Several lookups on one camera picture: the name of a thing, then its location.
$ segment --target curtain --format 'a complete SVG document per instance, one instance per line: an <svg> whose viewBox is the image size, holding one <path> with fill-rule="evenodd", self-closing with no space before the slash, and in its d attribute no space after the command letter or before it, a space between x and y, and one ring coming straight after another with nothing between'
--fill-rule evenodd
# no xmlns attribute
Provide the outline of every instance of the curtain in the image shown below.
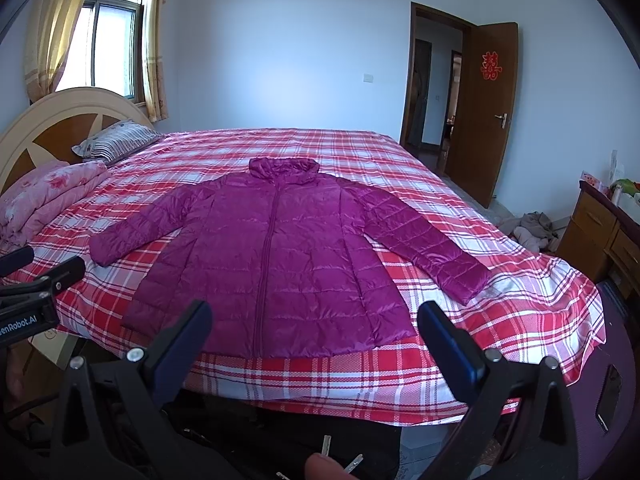
<svg viewBox="0 0 640 480"><path fill-rule="evenodd" d="M84 0L34 0L24 54L32 102L56 91Z"/></svg>
<svg viewBox="0 0 640 480"><path fill-rule="evenodd" d="M142 81L145 91L146 111L152 123L166 119L164 73L159 53L160 9L165 0L143 0L142 27Z"/></svg>

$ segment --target desk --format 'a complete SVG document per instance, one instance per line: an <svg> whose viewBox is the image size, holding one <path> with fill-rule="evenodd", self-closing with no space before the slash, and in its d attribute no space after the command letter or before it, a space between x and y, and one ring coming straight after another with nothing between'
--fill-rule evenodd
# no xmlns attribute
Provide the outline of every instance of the desk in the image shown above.
<svg viewBox="0 0 640 480"><path fill-rule="evenodd" d="M640 226L586 182L556 255L594 283L613 271L625 299L640 296Z"/></svg>

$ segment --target door decoration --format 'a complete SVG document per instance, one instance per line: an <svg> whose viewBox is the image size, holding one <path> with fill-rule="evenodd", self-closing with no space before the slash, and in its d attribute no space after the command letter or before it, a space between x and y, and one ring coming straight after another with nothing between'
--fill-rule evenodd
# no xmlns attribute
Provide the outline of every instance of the door decoration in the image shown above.
<svg viewBox="0 0 640 480"><path fill-rule="evenodd" d="M482 54L480 72L482 72L482 77L486 80L495 81L498 79L498 74L502 72L502 67L498 66L498 53L495 50Z"/></svg>

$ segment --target drawer handle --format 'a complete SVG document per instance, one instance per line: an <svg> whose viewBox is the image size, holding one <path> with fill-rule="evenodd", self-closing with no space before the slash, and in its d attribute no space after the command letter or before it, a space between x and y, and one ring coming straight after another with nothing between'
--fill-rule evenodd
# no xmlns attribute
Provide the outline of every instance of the drawer handle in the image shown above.
<svg viewBox="0 0 640 480"><path fill-rule="evenodd" d="M591 218L591 220L593 220L594 222L596 222L596 224L598 224L600 227L602 227L602 222L600 221L600 219L599 219L596 215L594 215L593 213L589 213L589 212L587 211L587 216L588 216L589 218Z"/></svg>
<svg viewBox="0 0 640 480"><path fill-rule="evenodd" d="M636 260L636 257L635 257L635 256L633 256L633 254L631 254L631 252L629 251L629 249L627 249L626 247L625 247L625 251L626 251L626 254L628 254L628 255L629 255L629 257L630 257L630 258L631 258L631 259L636 263L636 265L637 265L637 264L638 264L638 260Z"/></svg>

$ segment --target bed sheet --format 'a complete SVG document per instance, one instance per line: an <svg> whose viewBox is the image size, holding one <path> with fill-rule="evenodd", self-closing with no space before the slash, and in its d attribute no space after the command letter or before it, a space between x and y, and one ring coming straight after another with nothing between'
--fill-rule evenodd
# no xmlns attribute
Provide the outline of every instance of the bed sheet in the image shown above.
<svg viewBox="0 0 640 480"><path fill-rule="evenodd" d="M530 253L509 240L394 140L372 132L260 129L169 134L113 166L112 178L45 227L31 244L34 263L9 281L30 281L79 254L86 275L58 297L62 325L121 356L133 346L146 346L148 339L121 327L120 320L141 279L177 232L107 268L91 261L90 236L180 184L244 171L254 156L310 157L323 172L386 189L491 270L487 288L462 306L421 270L370 240L414 324L418 306L434 300L482 348L499 348L509 359L532 363L548 354L556 356L569 383L578 380L594 347L604 343L602 304L587 277L559 258ZM453 399L417 336L332 358L246 360L201 354L186 387L276 410L397 425L453 422L466 411Z"/></svg>

